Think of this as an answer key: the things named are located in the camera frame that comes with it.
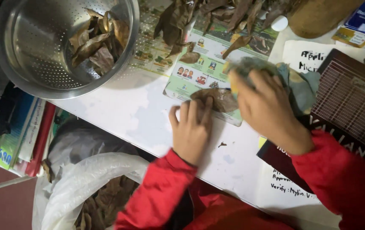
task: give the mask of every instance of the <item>red jacket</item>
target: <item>red jacket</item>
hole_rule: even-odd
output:
[[[342,215],[339,227],[365,229],[365,161],[344,149],[328,133],[312,132],[315,149],[292,156],[298,174],[318,199],[335,214]],[[162,229],[193,183],[197,169],[186,164],[173,150],[151,163],[143,183],[133,193],[124,211],[119,212],[115,229]],[[194,221],[184,229],[291,229],[234,197],[201,194],[190,187],[195,207]]]

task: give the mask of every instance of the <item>grid pattern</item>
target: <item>grid pattern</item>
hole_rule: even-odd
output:
[[[361,76],[334,59],[321,75],[312,112],[365,145],[365,92],[353,86]]]

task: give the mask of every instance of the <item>person's left hand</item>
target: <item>person's left hand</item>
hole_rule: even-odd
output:
[[[180,109],[180,121],[175,113]],[[201,155],[208,145],[212,129],[212,97],[207,104],[200,100],[184,102],[171,107],[169,119],[173,129],[173,149],[186,162],[198,166]]]

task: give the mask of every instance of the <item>table surface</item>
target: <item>table surface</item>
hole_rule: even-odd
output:
[[[334,44],[334,31],[318,39],[302,39],[287,28],[275,43],[269,60],[281,62],[285,41],[309,40]],[[67,100],[51,101],[58,107],[161,157],[172,146],[169,109],[179,104],[163,95],[168,77],[129,66],[99,89]],[[258,176],[264,164],[258,152],[258,133],[246,122],[240,127],[214,118],[210,146],[198,177],[254,205]],[[221,142],[226,146],[218,147]]]

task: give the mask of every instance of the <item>metal colander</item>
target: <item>metal colander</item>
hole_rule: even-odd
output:
[[[88,21],[84,8],[112,11],[130,25],[129,42],[111,71],[100,77],[89,60],[73,68],[68,39]],[[4,0],[0,8],[0,64],[29,94],[68,99],[91,92],[130,60],[138,34],[137,0]]]

